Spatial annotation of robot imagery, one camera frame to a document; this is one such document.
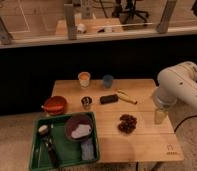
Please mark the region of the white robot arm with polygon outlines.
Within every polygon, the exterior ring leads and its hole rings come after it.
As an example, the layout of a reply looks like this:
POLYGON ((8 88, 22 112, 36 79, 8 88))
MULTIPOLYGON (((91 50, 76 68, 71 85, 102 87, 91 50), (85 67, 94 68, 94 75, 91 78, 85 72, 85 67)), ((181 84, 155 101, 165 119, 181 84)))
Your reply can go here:
POLYGON ((197 65, 186 61, 161 70, 157 75, 158 87, 152 94, 156 106, 154 123, 161 124, 168 110, 177 100, 197 110, 197 65))

